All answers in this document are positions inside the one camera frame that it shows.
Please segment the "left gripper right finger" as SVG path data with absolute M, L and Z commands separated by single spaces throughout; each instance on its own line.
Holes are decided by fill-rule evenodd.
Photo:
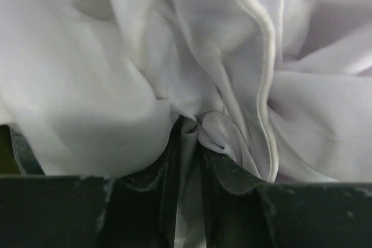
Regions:
M 371 246 L 371 185 L 271 184 L 198 148 L 208 247 Z

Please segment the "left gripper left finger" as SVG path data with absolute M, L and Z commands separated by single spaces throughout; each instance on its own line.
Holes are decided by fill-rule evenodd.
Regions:
M 173 247 L 179 118 L 163 154 L 123 178 L 1 176 L 2 247 Z

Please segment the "white shirt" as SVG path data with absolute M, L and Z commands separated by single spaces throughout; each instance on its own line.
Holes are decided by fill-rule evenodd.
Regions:
M 180 116 L 177 247 L 206 246 L 197 143 L 370 182 L 371 0 L 1 0 L 1 123 L 47 175 L 145 168 Z

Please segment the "green plastic basket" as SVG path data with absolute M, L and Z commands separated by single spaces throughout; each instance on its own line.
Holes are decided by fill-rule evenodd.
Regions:
M 10 130 L 6 125 L 2 125 L 0 128 L 0 173 L 1 175 L 20 174 L 13 155 Z

